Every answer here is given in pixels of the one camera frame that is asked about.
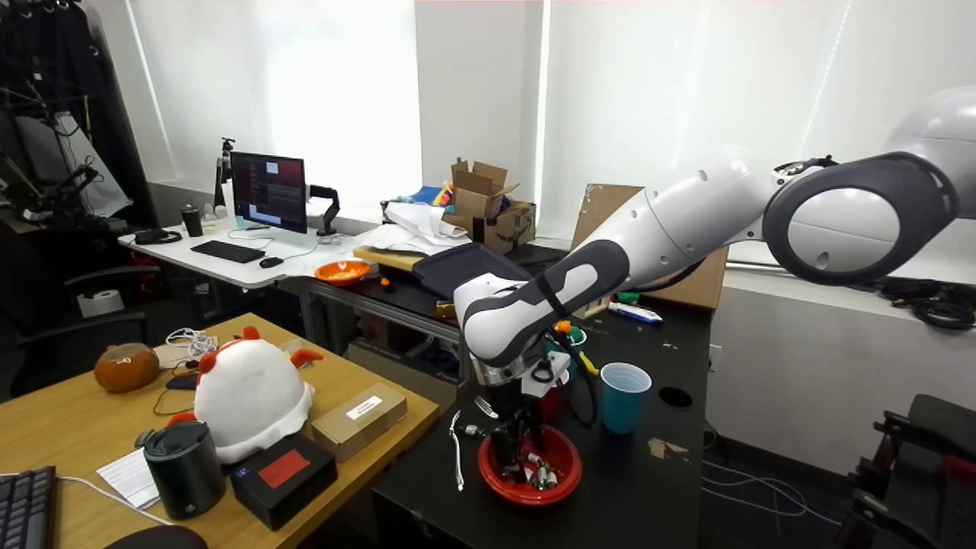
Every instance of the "white robotic arm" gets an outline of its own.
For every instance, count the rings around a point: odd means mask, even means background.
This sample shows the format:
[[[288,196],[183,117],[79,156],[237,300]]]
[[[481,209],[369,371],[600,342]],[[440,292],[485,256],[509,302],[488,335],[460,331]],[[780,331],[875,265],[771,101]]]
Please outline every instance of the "white robotic arm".
[[[763,237],[804,280],[853,283],[900,267],[956,216],[976,216],[976,88],[930,96],[888,148],[783,187],[743,158],[718,158],[638,191],[537,280],[468,280],[454,311],[479,381],[516,381],[525,349],[565,311],[662,280],[740,237]]]

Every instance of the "paper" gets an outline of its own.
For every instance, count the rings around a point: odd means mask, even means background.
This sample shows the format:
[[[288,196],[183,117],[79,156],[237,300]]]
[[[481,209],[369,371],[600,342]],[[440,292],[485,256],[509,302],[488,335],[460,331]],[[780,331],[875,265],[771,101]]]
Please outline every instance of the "paper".
[[[98,476],[110,483],[110,487],[115,487],[129,506],[147,508],[157,501],[144,449],[102,467]]]

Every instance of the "blue cup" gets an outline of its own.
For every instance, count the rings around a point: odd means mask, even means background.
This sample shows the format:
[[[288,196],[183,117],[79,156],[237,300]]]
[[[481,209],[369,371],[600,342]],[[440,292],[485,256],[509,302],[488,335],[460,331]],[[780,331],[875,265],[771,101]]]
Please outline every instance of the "blue cup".
[[[600,425],[615,436],[628,436],[648,404],[653,377],[635,362],[608,362],[600,370]]]

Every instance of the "monitor screen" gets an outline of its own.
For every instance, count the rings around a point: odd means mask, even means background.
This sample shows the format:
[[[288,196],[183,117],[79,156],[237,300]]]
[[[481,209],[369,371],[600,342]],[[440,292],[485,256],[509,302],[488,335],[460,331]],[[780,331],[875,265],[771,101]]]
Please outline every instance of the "monitor screen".
[[[306,233],[306,161],[291,156],[231,153],[236,216]]]

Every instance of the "office chair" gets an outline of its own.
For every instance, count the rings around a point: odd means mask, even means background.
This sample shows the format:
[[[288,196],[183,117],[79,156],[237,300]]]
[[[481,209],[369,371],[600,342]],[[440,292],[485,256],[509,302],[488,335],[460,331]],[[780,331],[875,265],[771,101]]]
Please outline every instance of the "office chair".
[[[157,344],[153,342],[157,331],[194,322],[194,302],[157,304],[157,315],[149,315],[149,302],[102,316],[79,315],[79,292],[115,285],[122,300],[133,295],[136,283],[157,277],[157,265],[115,265],[62,280],[53,263],[2,218],[0,256],[0,398],[87,371],[108,344]]]
[[[884,412],[881,442],[858,464],[853,508],[838,549],[976,545],[976,412],[917,394],[908,415]]]

